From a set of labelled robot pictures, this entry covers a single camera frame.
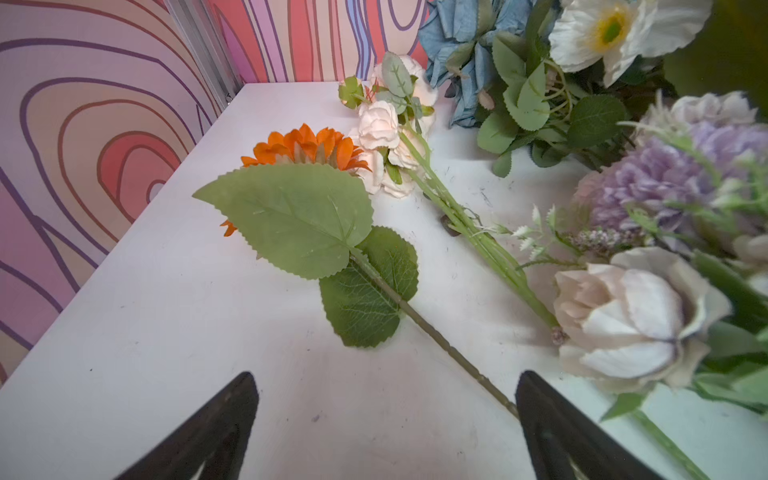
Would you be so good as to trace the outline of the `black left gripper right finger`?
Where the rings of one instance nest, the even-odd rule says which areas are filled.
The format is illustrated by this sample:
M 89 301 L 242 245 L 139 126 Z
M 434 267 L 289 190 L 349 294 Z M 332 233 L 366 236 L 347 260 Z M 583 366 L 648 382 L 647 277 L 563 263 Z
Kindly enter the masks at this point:
M 516 404 L 538 479 L 657 479 L 659 475 L 533 371 L 521 374 Z

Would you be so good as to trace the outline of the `orange gerbera flower stem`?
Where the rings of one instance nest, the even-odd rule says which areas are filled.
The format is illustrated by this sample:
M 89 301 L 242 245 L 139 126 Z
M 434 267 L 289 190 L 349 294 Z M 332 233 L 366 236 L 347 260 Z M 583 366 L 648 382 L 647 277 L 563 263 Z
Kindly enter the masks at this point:
M 418 255 L 374 223 L 362 182 L 334 167 L 275 163 L 218 176 L 193 198 L 219 211 L 273 267 L 317 281 L 323 310 L 346 347 L 374 349 L 410 318 L 513 417 L 517 406 L 410 304 Z

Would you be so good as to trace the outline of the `white poppy flower stem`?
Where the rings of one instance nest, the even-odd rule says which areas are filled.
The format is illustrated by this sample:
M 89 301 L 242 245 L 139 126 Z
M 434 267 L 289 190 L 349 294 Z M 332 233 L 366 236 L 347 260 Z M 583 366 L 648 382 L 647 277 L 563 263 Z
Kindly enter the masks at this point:
M 497 34 L 497 78 L 480 94 L 478 146 L 505 177 L 529 149 L 541 168 L 572 158 L 601 171 L 636 145 L 626 127 L 657 95 L 676 96 L 666 56 L 689 46 L 710 1 L 539 1 L 523 35 Z

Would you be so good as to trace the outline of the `purple and pink mixed bouquet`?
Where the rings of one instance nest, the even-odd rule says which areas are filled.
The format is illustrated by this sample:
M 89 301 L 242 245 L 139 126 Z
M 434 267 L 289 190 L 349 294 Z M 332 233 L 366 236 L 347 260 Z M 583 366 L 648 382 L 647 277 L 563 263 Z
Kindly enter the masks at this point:
M 626 128 L 618 161 L 513 235 L 529 266 L 555 268 L 564 370 L 699 479 L 642 406 L 665 388 L 767 413 L 767 124 L 731 91 L 658 96 Z

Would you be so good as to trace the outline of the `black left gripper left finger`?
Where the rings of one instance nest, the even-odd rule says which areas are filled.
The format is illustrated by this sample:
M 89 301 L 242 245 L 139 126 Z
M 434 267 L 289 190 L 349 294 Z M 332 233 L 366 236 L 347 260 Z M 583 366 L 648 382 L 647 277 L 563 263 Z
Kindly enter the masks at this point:
M 237 479 L 259 404 L 253 375 L 242 372 L 120 479 Z

